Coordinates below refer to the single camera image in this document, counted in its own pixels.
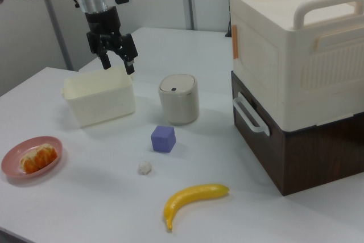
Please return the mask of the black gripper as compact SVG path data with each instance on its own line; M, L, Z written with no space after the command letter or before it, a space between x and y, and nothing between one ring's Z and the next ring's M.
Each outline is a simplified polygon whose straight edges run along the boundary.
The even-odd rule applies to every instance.
M99 13L85 13L90 31L86 34L90 51L100 59L103 69L111 67L107 51L119 54L124 62L126 73L135 72L134 59L138 56L131 34L121 35L121 23L116 7Z

